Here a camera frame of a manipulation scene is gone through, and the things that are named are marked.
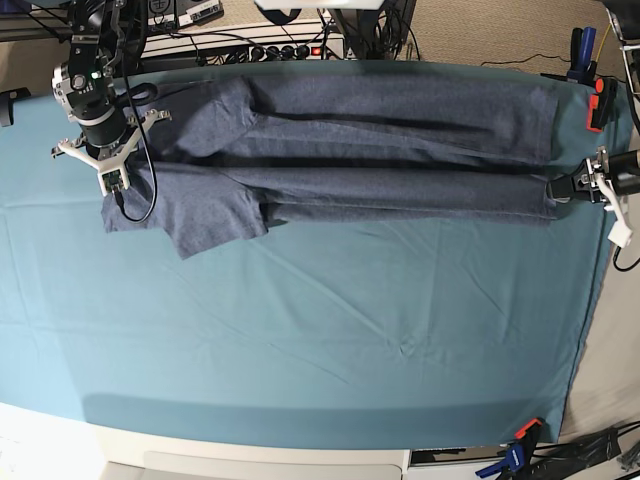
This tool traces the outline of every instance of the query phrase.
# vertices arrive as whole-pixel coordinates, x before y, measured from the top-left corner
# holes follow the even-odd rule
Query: electronics
[[[148,0],[149,33],[173,32],[178,28],[175,0]]]
[[[224,14],[220,0],[176,0],[178,28],[184,28]]]
[[[232,49],[240,47],[246,48],[248,57],[252,58],[252,55],[255,57],[259,53],[252,53],[258,45],[264,50],[273,46],[278,49],[278,52],[289,45],[293,47],[293,59],[296,59],[300,55],[295,54],[295,49],[304,45],[310,50],[305,58],[319,60],[322,57],[321,47],[324,41],[323,25],[319,19],[296,20],[286,27],[263,22],[237,25],[233,30],[229,30],[228,27],[201,28],[198,30],[198,35],[193,37],[187,37],[188,32],[185,32],[183,37],[155,35],[147,40],[142,59],[146,68],[150,64],[149,60],[154,57],[158,57],[158,62],[154,62],[156,64],[159,64],[163,58],[173,60],[179,55],[193,58],[196,47],[201,58],[227,55]],[[344,36],[338,32],[331,32],[327,37],[326,49],[330,54],[327,58],[345,58]],[[287,52],[288,49],[285,51],[285,56],[290,55],[290,52]]]
[[[221,17],[220,0],[148,0],[149,32],[162,34]]]

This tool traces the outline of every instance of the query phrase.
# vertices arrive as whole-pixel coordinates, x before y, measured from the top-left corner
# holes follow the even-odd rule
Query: white plastic bracket
[[[157,121],[169,118],[171,118],[171,115],[166,110],[149,110],[144,114],[144,122],[142,122],[142,128],[144,128],[144,131],[146,133]],[[140,134],[140,129],[136,127],[134,132],[131,134],[131,137],[129,137],[129,140],[127,140],[127,142],[117,150],[117,153],[115,155],[101,160],[96,160],[95,158],[89,156],[86,152],[83,152],[75,146],[77,145],[77,143],[69,141],[69,139],[64,139],[59,142],[58,149],[62,153],[66,153],[71,157],[81,160],[90,167],[95,168],[98,171],[98,183],[100,184],[102,196],[106,197],[109,193],[111,193],[111,191],[107,188],[107,184],[105,182],[105,176],[109,173],[119,172],[122,181],[122,187],[124,189],[129,188],[129,175],[127,174],[125,162],[131,152],[136,149],[141,137],[142,135]]]
[[[600,192],[607,197],[609,205],[605,207],[606,210],[613,210],[616,215],[616,223],[613,225],[611,232],[609,232],[609,240],[615,243],[620,248],[625,248],[631,243],[631,237],[633,236],[633,229],[625,217],[620,200],[613,191],[613,188],[605,180],[602,173],[595,173],[594,178]]]

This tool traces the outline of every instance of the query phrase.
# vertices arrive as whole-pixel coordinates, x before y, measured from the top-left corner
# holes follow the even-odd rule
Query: teal tablecloth
[[[559,92],[554,166],[600,144],[622,151],[630,136],[622,96],[597,135],[585,129],[589,89],[504,70],[243,67],[160,77],[509,78]],[[607,263],[601,207],[572,205],[548,228],[292,224],[181,261],[161,231],[104,233],[94,171],[48,156],[78,133],[53,98],[17,103],[15,120],[0,131],[0,401],[280,447],[496,444],[533,416],[557,437]]]

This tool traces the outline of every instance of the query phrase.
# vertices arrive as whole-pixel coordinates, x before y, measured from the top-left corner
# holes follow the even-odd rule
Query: power strip
[[[272,60],[323,60],[337,58],[343,60],[344,38],[342,35],[331,35],[327,44],[323,46],[322,40],[301,41],[296,43],[270,43],[263,47],[249,47],[249,58],[253,62],[265,62]]]
[[[175,55],[179,53],[193,52],[197,49],[206,52],[208,49],[249,47],[249,56],[260,45],[265,50],[269,47],[278,48],[279,51],[286,47],[307,45],[310,48],[309,60],[319,60],[322,52],[323,24],[320,20],[296,20],[286,27],[280,27],[271,23],[257,23],[249,25],[236,25],[233,27],[198,28],[181,33],[197,34],[193,37],[171,37],[169,35],[156,35],[149,37],[142,54],[142,58]],[[242,38],[231,38],[234,35]],[[327,39],[327,52],[333,53],[337,58],[345,58],[344,37],[339,33],[331,33]]]

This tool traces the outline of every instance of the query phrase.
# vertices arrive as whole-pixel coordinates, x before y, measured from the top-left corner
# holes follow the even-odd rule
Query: black cable
[[[624,432],[620,432],[618,436],[622,437],[624,435],[627,435],[628,433],[633,432],[634,430],[637,430],[638,428],[640,428],[640,425],[635,425],[633,427],[630,427],[628,430],[625,430]]]
[[[631,90],[631,85],[629,82],[625,83],[625,90],[627,91],[627,101],[629,102],[629,110],[631,113],[631,120],[633,120],[633,124],[636,127],[636,131],[640,135],[640,119],[638,118],[638,112],[636,112],[636,104],[635,104],[635,95]]]
[[[615,75],[600,75],[599,73],[596,73],[596,76],[598,76],[600,78],[614,78],[620,83],[627,83],[626,80],[622,80],[621,78],[616,77]]]
[[[53,12],[52,12],[51,10],[49,10],[48,8],[41,7],[40,5],[36,5],[35,3],[32,3],[31,5],[33,5],[34,7],[38,7],[36,10],[31,10],[32,12],[33,12],[33,11],[42,10],[43,12],[47,12],[47,13],[48,13],[49,15],[51,15],[53,18],[58,19],[61,23],[64,23],[65,25],[67,25],[67,21],[66,21],[64,18],[59,17],[58,15],[56,15],[55,13],[53,13]]]
[[[625,425],[620,425],[619,427],[616,427],[618,430],[623,430],[625,428],[629,428],[629,427],[638,427],[640,426],[640,421],[637,422],[631,422],[631,423],[627,423]]]
[[[531,455],[533,458],[539,458],[543,460],[569,460],[572,457],[556,457],[553,455],[536,455],[535,453]]]
[[[324,60],[325,58],[327,58],[326,56],[326,50],[327,50],[327,42],[329,41],[329,29],[325,28],[324,29],[324,35],[322,36],[322,46],[320,49],[320,60]]]
[[[380,26],[380,21],[384,20],[384,26]],[[393,15],[386,9],[383,14],[378,17],[378,21],[375,25],[375,30],[378,32],[377,42],[380,44],[381,52],[384,54],[392,54],[393,59],[396,60],[402,49],[402,32],[397,32],[393,27]]]
[[[287,34],[287,36],[291,39],[291,41],[293,42],[293,44],[294,44],[294,45],[296,46],[296,48],[297,48],[297,47],[298,47],[298,42],[296,42],[296,41],[293,39],[293,37],[291,36],[291,34],[290,34],[289,32],[287,32],[287,29],[286,29],[286,28],[284,28],[284,25],[280,25],[280,28],[282,29],[282,31],[283,31],[284,33],[286,33],[286,34]]]
[[[330,55],[336,57],[338,60],[344,60],[344,58],[342,58],[340,55],[338,55],[336,52],[334,52],[333,50],[331,50],[329,47],[327,47],[327,52],[329,52]]]
[[[191,40],[191,44],[193,45],[193,48],[196,51],[196,65],[198,65],[199,67],[203,67],[204,63],[202,62],[202,59],[200,58],[200,50],[198,49],[198,45],[196,45],[195,40],[193,40],[193,37],[189,37],[189,40]]]
[[[554,443],[553,445],[541,445],[539,447],[536,447],[535,450],[550,450],[552,448],[561,448],[561,447],[573,447],[575,446],[575,443]]]
[[[365,44],[365,46],[367,47],[368,50],[373,50],[371,48],[371,44],[367,41],[366,38],[364,38],[364,35],[362,35],[362,32],[360,31],[359,28],[354,27],[353,25],[351,25],[349,22],[347,22],[347,20],[344,18],[344,14],[342,13],[341,10],[336,10],[336,15],[338,17],[340,17],[340,21],[345,24],[347,27],[349,27],[352,31],[354,31],[356,33],[356,36]]]
[[[229,53],[227,55],[227,57],[224,59],[224,62],[222,62],[223,65],[231,65],[232,63],[240,63],[238,61],[238,51],[237,50]]]
[[[315,42],[318,38],[320,38],[320,35],[323,35],[324,32],[326,32],[329,29],[329,27],[331,26],[332,23],[333,23],[333,20],[331,20],[330,22],[325,23],[325,25],[322,27],[320,32],[318,32],[316,34],[315,37],[313,37],[311,40],[308,40],[308,41],[304,42],[302,45],[299,45],[299,47],[306,47],[310,43]]]
[[[393,12],[396,14],[396,16],[398,17],[398,21],[401,23],[404,23],[407,28],[409,29],[409,33],[411,34],[411,38],[413,38],[413,44],[416,46],[416,55],[418,55],[418,61],[422,60],[422,55],[420,55],[420,47],[418,46],[418,40],[416,39],[416,35],[415,33],[413,33],[413,29],[411,28],[411,25],[400,16],[400,13],[396,10],[393,9]]]
[[[524,60],[510,60],[508,62],[482,62],[480,64],[481,67],[484,67],[485,65],[510,65],[513,63],[527,63],[530,60],[533,60],[534,58],[538,58],[538,57],[542,57],[542,58],[548,58],[550,60],[554,60],[554,59],[560,59],[565,63],[571,63],[571,60],[567,60],[565,58],[562,58],[560,55],[545,55],[544,53],[536,53],[534,55],[531,55],[530,57],[525,58]]]
[[[138,0],[138,6],[140,9],[146,8],[146,4],[144,3],[143,0]],[[127,33],[125,34],[124,40],[125,40],[125,45],[127,43],[127,39],[129,38],[129,35],[131,35],[131,31],[133,30],[133,24],[134,24],[134,18],[135,18],[135,12],[132,13],[131,15],[131,19],[129,20],[129,26],[127,27]],[[151,203],[149,204],[149,208],[147,210],[147,212],[141,217],[141,218],[131,218],[129,215],[127,215],[127,212],[124,209],[124,198],[122,196],[122,192],[120,190],[116,190],[115,192],[113,192],[115,200],[116,200],[116,204],[118,205],[118,207],[120,208],[120,212],[122,213],[122,215],[124,216],[124,218],[126,218],[127,220],[129,220],[132,223],[142,223],[145,222],[150,216],[151,213],[153,212],[153,209],[156,207],[156,201],[158,200],[158,179],[156,176],[156,168],[155,165],[153,164],[153,160],[151,160],[151,155],[149,153],[149,141],[147,140],[147,134],[144,131],[144,128],[142,128],[142,120],[140,120],[140,115],[138,115],[138,110],[136,109],[136,105],[135,102],[133,100],[133,96],[131,94],[132,89],[131,89],[131,85],[129,84],[129,77],[127,76],[127,67],[126,67],[126,59],[124,57],[127,56],[127,49],[123,48],[122,49],[122,79],[124,80],[124,86],[125,86],[125,91],[127,94],[127,98],[129,99],[129,106],[131,107],[131,110],[133,111],[133,117],[136,121],[136,126],[138,127],[138,129],[140,130],[140,136],[142,138],[142,145],[144,146],[144,151],[145,154],[147,156],[147,163],[149,164],[149,171],[151,172],[151,186],[152,186],[152,195],[151,195]]]
[[[640,477],[640,470],[638,470],[637,472],[631,472],[627,475],[623,475],[622,477],[615,478],[614,480],[631,480],[638,477]]]
[[[56,38],[58,40],[58,42],[60,43],[64,43],[67,40],[69,40],[69,38],[65,38],[62,35],[60,35],[58,32],[56,32],[53,28],[51,28],[49,25],[45,24],[44,22],[41,22],[36,16],[31,15],[31,12],[28,12],[27,10],[22,9],[22,11],[27,14],[27,16],[33,20],[34,22],[38,23],[49,35],[51,35],[52,37]]]
[[[133,11],[131,18],[135,20],[136,18],[135,10]],[[138,62],[142,58],[144,49],[147,46],[148,34],[149,34],[149,11],[146,8],[142,8],[140,9],[140,35],[138,38],[138,43],[136,44],[136,49],[133,53],[133,59],[130,59],[134,69],[137,68]]]
[[[241,35],[235,35],[233,33],[227,33],[227,32],[202,32],[202,33],[183,33],[183,32],[171,32],[168,33],[167,35],[169,35],[171,38],[191,38],[191,37],[201,37],[204,35],[220,35],[222,37],[229,37],[229,38],[234,38],[236,40],[242,40],[244,42],[249,43],[250,45],[253,45],[254,47],[260,47],[260,48],[264,48],[265,52],[269,55],[274,55],[277,57],[282,58],[282,54],[281,53],[275,53],[275,52],[271,52],[270,50],[267,50],[263,45],[260,45],[257,42],[254,42],[253,40],[251,40],[250,38],[246,38],[243,37]]]
[[[634,268],[636,268],[638,265],[640,265],[640,258],[638,258],[635,262],[633,262],[628,267],[621,267],[620,265],[618,265],[618,256],[620,255],[620,251],[621,250],[622,250],[622,248],[616,247],[616,251],[613,254],[613,266],[614,266],[614,268],[616,270],[618,270],[619,272],[622,272],[622,273],[627,273],[627,272],[630,272],[631,270],[633,270]]]
[[[322,12],[320,11],[319,8],[316,8],[316,13],[318,14],[318,17],[320,17],[320,21],[322,22],[322,26],[326,27],[328,22],[325,22],[324,17],[322,16]]]

